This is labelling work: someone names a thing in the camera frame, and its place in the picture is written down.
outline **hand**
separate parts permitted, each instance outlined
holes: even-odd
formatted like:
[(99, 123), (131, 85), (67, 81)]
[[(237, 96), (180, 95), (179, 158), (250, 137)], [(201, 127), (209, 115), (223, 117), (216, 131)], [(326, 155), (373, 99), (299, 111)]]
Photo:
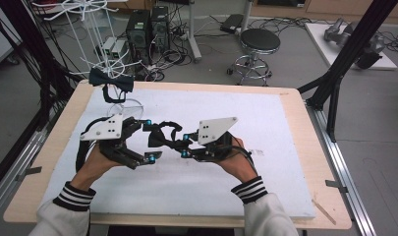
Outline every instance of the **hand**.
[[(243, 148), (244, 142), (241, 139), (233, 137), (232, 146)], [(216, 162), (216, 164), (220, 165), (227, 173), (235, 176), (242, 183), (248, 182), (257, 177), (251, 164), (241, 152), (233, 149), (229, 156), (230, 157), (224, 160)]]
[(98, 144), (94, 146), (82, 169), (74, 176), (71, 185), (77, 189), (88, 191), (92, 183), (99, 179), (104, 173), (121, 164), (109, 160), (100, 152)]

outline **person's right hand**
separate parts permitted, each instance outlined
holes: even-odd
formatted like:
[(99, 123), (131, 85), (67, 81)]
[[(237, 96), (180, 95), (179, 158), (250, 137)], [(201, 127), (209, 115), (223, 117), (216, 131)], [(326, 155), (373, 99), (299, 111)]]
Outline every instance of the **person's right hand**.
[[(232, 137), (232, 146), (245, 148), (244, 142), (235, 137)], [(220, 165), (227, 173), (235, 176), (242, 183), (246, 183), (257, 176), (251, 164), (241, 152), (233, 149), (228, 156), (230, 157), (215, 163)]]

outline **computer tower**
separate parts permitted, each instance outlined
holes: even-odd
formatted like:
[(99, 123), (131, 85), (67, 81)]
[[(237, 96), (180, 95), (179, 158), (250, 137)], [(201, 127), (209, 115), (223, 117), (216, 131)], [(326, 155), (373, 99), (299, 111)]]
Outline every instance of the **computer tower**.
[(155, 6), (152, 8), (152, 36), (155, 41), (155, 49), (164, 52), (170, 49), (168, 7)]
[(145, 64), (150, 64), (149, 53), (152, 53), (153, 48), (149, 10), (133, 11), (126, 26), (126, 35), (133, 61), (142, 60)]

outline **person's left hand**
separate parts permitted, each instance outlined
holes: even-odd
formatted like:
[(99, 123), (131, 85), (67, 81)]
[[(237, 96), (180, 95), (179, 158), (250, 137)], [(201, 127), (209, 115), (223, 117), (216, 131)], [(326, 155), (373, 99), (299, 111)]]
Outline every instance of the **person's left hand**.
[(71, 185), (77, 189), (88, 191), (91, 184), (99, 179), (104, 173), (115, 166), (121, 164), (108, 159), (100, 152), (99, 145), (96, 144), (88, 156), (82, 169), (74, 176)]

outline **striped cuff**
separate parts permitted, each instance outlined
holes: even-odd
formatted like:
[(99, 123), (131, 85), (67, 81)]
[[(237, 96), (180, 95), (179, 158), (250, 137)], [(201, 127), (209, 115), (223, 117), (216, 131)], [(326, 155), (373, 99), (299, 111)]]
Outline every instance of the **striped cuff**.
[(63, 191), (53, 200), (53, 203), (72, 211), (87, 211), (94, 195), (95, 191), (93, 189), (89, 189), (86, 192), (74, 188), (70, 185), (70, 182), (67, 182)]
[(233, 188), (232, 193), (238, 196), (244, 204), (255, 202), (268, 194), (260, 176)]

